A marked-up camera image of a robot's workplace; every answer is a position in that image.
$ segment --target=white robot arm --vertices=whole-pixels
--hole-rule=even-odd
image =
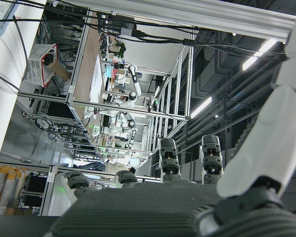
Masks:
[[[281,195],[296,169],[296,23],[285,52],[275,90],[218,181],[222,197],[242,195],[261,177]]]
[[[128,101],[125,101],[121,104],[118,104],[120,107],[123,108],[133,108],[135,106],[135,103],[137,101],[137,98],[142,94],[142,89],[140,86],[139,81],[137,80],[136,77],[136,67],[135,66],[129,66],[128,71],[131,74],[131,77],[133,79],[135,91],[131,91],[128,96]],[[99,113],[103,115],[108,115],[110,117],[115,117],[118,111],[115,110],[107,110],[107,111],[100,111]]]

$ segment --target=metal beam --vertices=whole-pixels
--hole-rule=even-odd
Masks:
[[[129,113],[135,113],[135,114],[141,114],[141,115],[147,115],[147,116],[154,116],[154,117],[159,117],[159,118],[176,119],[179,121],[185,120],[185,116],[166,115],[164,113],[155,112],[155,111],[148,112],[148,108],[146,109],[146,111],[140,111],[135,108],[125,108],[125,107],[119,107],[119,106],[114,106],[114,105],[104,105],[104,104],[99,104],[99,103],[83,102],[83,101],[77,101],[77,100],[73,101],[73,105],[90,106],[90,107],[95,107],[95,108],[99,108],[99,109],[111,109],[111,110],[117,110],[117,111],[122,111],[122,112],[129,112]]]
[[[179,54],[178,62],[178,76],[176,85],[176,94],[174,97],[174,114],[177,115],[179,111],[180,88],[181,88],[181,70],[182,70],[182,52]],[[173,121],[173,127],[177,125],[177,121]]]
[[[193,79],[193,55],[194,47],[188,49],[188,66],[187,66],[187,78],[186,78],[186,94],[185,94],[185,116],[189,117],[191,106],[191,87]]]
[[[104,11],[285,42],[295,16],[219,0],[69,0]]]
[[[169,82],[168,82],[168,93],[167,93],[167,106],[166,106],[166,113],[169,114],[170,112],[170,99],[171,99],[171,86],[172,86],[172,74],[170,75]],[[169,119],[166,118],[164,122],[164,136],[166,137],[168,135],[168,124]]]

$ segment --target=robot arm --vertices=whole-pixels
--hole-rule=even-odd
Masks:
[[[169,138],[160,140],[161,180],[163,182],[181,179],[180,165],[175,141]]]
[[[275,90],[218,181],[222,197],[242,195],[257,185],[281,195],[296,169],[296,23],[285,51],[289,60],[282,64]]]
[[[135,66],[129,66],[128,71],[130,72],[130,74],[132,76],[135,91],[137,93],[137,97],[141,96],[142,88],[140,87],[139,81],[137,80],[137,77],[136,77],[136,68],[135,68]]]

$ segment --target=fluorescent light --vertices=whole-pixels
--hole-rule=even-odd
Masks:
[[[155,97],[157,96],[159,90],[160,90],[160,87],[158,86],[158,88],[157,88],[157,90],[156,90],[156,92],[155,92],[155,94],[154,94]]]
[[[277,42],[276,39],[269,39],[264,41],[259,51],[262,53],[267,52],[276,42]]]
[[[206,106],[208,106],[212,101],[212,97],[209,97],[207,100],[205,100],[192,114],[191,119],[194,118],[196,115],[198,115],[199,112],[201,112],[203,109],[205,109]]]
[[[242,70],[245,71],[247,70],[254,62],[257,60],[257,57],[250,57],[243,65],[242,65]]]
[[[262,54],[263,54],[262,52],[256,52],[256,53],[254,54],[254,56],[255,56],[255,57],[260,57],[260,56],[262,56]]]
[[[253,57],[250,57],[243,65],[242,65],[242,70],[245,71],[247,70],[254,62],[258,59],[257,57],[261,57],[263,53],[267,52],[274,44],[276,44],[275,39],[269,39],[264,41],[264,43],[261,45],[261,48],[259,49],[258,52],[254,54]]]

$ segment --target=wire bundle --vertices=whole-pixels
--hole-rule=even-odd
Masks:
[[[72,4],[72,3],[69,3],[69,2],[66,2],[63,0],[59,0],[59,2],[65,3],[67,5],[76,7],[81,10],[82,9],[85,10],[85,8],[82,8],[78,5],[75,5],[75,4]],[[214,30],[209,30],[209,29],[200,28],[200,27],[193,27],[193,26],[175,26],[175,25],[161,25],[161,24],[157,24],[157,23],[148,23],[148,22],[130,19],[130,18],[123,17],[123,16],[113,16],[110,13],[102,12],[102,11],[95,11],[92,9],[89,9],[88,11],[97,13],[97,16],[89,16],[89,15],[85,15],[85,14],[78,13],[78,12],[71,12],[71,11],[60,9],[60,8],[56,8],[51,5],[44,5],[41,3],[33,2],[31,0],[19,0],[17,3],[31,6],[31,7],[40,8],[40,9],[44,9],[44,10],[51,11],[51,12],[55,12],[57,14],[65,15],[66,17],[73,19],[73,21],[72,20],[45,20],[45,19],[17,19],[17,21],[40,21],[40,22],[67,23],[67,24],[75,24],[75,25],[87,25],[90,28],[98,30],[99,32],[103,32],[103,33],[112,35],[118,39],[124,39],[124,40],[135,41],[135,42],[182,44],[182,43],[184,43],[185,40],[169,38],[169,37],[153,36],[153,35],[149,35],[146,33],[141,34],[140,36],[136,37],[136,39],[128,39],[128,38],[124,38],[124,37],[119,36],[119,34],[116,33],[116,31],[118,31],[119,28],[114,27],[114,26],[110,26],[109,24],[107,24],[105,22],[105,20],[101,21],[101,24],[98,25],[98,24],[82,22],[81,20],[77,19],[77,17],[100,19],[100,18],[98,18],[98,16],[101,16],[102,14],[104,14],[104,15],[109,16],[110,21],[114,21],[114,22],[118,22],[118,23],[130,23],[130,24],[136,24],[136,25],[162,27],[162,28],[173,29],[173,30],[177,30],[177,31],[185,32],[185,33],[190,33],[193,35],[199,35],[200,31],[216,32]],[[105,32],[104,30],[108,30],[108,31],[111,30],[111,31],[115,31],[115,32],[114,33],[113,32]],[[234,56],[241,56],[241,57],[252,57],[254,55],[254,53],[256,52],[255,50],[244,48],[239,45],[232,45],[227,42],[219,42],[219,43],[194,42],[194,44],[192,46],[208,46],[208,47],[212,47],[214,49],[217,49],[219,51],[229,53]],[[266,60],[274,60],[274,61],[286,60],[286,56],[284,53],[276,53],[276,52],[265,52],[263,54],[263,56],[260,56],[259,58],[266,59]]]

